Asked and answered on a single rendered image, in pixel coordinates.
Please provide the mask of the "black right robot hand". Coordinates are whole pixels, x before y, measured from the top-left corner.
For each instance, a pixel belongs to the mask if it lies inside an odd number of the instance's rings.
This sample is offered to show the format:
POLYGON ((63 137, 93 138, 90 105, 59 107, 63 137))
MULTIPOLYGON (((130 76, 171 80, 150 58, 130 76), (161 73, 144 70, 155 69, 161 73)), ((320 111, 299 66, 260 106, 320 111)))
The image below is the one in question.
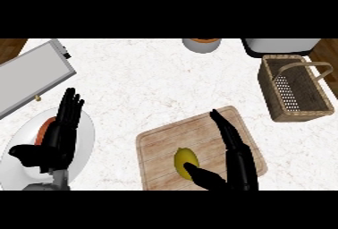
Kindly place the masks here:
POLYGON ((217 110, 209 112, 209 117, 218 126, 226 145, 227 179, 198 168, 189 162, 183 164, 183 168, 192 176, 193 183, 208 191, 258 191, 257 167, 251 148, 243 144, 236 128, 217 110))

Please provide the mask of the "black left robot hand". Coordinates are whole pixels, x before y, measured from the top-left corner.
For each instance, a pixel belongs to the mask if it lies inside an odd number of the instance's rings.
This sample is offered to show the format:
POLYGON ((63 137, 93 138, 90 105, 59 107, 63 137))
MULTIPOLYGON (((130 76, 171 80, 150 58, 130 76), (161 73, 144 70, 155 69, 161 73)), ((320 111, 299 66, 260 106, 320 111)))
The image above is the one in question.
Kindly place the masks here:
POLYGON ((59 103, 56 119, 49 124, 40 145, 16 145, 9 150, 25 167, 40 167, 40 173, 66 170, 74 158, 77 129, 84 100, 68 88, 59 103))

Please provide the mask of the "yellow lemon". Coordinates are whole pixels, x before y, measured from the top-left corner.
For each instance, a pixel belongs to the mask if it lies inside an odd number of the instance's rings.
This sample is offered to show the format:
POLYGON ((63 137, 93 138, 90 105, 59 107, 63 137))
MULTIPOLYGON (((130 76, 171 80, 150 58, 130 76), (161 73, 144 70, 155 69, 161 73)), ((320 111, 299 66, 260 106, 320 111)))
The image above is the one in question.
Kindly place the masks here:
POLYGON ((186 180, 192 180, 192 176, 189 175, 183 167, 184 163, 190 163, 192 165, 199 166, 198 158, 193 151, 189 148, 178 148, 174 154, 175 171, 181 178, 184 178, 186 180))

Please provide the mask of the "wooden cutting board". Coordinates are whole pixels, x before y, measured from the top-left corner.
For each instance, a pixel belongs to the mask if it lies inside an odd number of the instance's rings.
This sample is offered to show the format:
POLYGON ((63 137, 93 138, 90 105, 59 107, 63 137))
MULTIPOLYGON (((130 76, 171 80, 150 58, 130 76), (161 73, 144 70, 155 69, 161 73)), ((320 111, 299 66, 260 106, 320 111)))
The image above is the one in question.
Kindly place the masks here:
MULTIPOLYGON (((257 177, 267 172, 264 157, 246 130, 242 117, 232 106, 215 109, 239 132, 243 144, 251 148, 257 177)), ((192 180, 181 178, 174 167, 174 154, 178 148, 189 148, 198 158, 199 166, 227 179, 226 145, 218 126, 209 112, 171 123, 142 133, 136 139, 143 188, 153 190, 205 189, 192 180)))

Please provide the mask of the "white plate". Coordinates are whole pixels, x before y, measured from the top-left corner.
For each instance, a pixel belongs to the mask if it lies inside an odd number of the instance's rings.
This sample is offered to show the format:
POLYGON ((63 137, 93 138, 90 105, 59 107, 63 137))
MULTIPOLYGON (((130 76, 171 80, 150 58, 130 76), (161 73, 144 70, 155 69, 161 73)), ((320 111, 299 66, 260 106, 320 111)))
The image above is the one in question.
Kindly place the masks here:
MULTIPOLYGON (((44 121, 56 115, 57 108, 51 108, 37 114, 20 126, 0 159, 0 189, 3 191, 20 191, 31 183, 51 182, 51 176, 40 173, 38 167, 25 167, 19 160, 7 152, 20 144, 32 144, 44 121)), ((85 112, 81 112, 77 129, 77 145, 74 159, 69 165, 69 182, 81 173, 90 159, 94 147, 94 124, 85 112)))

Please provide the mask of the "grey flat door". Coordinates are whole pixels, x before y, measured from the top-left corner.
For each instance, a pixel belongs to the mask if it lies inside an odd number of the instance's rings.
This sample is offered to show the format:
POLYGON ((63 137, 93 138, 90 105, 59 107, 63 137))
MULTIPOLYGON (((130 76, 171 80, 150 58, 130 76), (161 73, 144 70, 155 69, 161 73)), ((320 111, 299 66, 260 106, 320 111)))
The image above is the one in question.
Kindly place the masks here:
POLYGON ((0 120, 77 72, 56 38, 0 64, 0 120))

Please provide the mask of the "grey cylindrical container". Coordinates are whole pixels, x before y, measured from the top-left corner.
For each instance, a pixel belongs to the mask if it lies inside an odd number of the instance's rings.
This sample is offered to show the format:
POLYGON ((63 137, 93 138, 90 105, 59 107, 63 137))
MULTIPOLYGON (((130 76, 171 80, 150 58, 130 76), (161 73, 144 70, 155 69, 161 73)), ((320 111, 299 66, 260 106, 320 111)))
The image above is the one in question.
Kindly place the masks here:
POLYGON ((186 48, 199 54, 211 53, 220 45, 220 38, 212 39, 201 39, 201 38, 184 38, 181 43, 184 44, 186 48))

